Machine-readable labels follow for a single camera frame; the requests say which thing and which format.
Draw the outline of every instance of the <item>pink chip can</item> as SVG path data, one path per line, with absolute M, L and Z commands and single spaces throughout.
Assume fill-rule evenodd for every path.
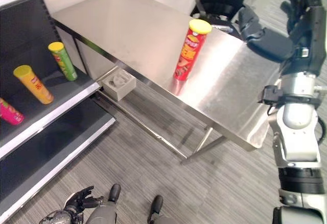
M 18 125 L 24 120 L 24 116 L 0 98 L 0 118 L 12 125 Z

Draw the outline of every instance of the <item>black shelf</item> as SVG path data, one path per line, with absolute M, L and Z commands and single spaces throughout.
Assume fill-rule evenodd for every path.
M 115 119 L 87 98 L 0 162 L 0 223 L 9 218 Z
M 21 92 L 5 99 L 21 112 L 25 119 L 17 126 L 1 121 L 0 160 L 100 88 L 82 71 L 76 68 L 76 72 L 78 78 L 75 81 L 68 81 L 60 71 L 42 79 L 55 97 L 48 105 L 42 104 L 23 86 Z

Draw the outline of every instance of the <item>yellow chip can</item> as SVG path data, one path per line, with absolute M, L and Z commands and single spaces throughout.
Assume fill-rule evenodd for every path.
M 29 65 L 16 67 L 13 73 L 40 102 L 49 104 L 53 101 L 53 95 L 46 89 Z

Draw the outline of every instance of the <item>table top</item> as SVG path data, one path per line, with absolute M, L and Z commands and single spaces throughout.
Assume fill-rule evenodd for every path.
M 154 0 L 86 0 L 53 14 L 58 26 L 250 151 L 268 131 L 257 103 L 278 65 L 217 29 L 186 82 L 173 73 L 191 17 Z

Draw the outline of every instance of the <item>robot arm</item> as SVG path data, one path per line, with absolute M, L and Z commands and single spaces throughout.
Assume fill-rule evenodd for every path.
M 273 224 L 327 224 L 326 194 L 314 129 L 320 105 L 315 79 L 326 57 L 326 11 L 321 0 L 289 0 L 281 8 L 288 15 L 285 37 L 262 28 L 249 8 L 239 13 L 242 38 L 248 47 L 280 63 L 281 83 L 266 86 L 260 102 L 274 107 L 269 124 L 274 132 L 273 149 L 281 188 Z

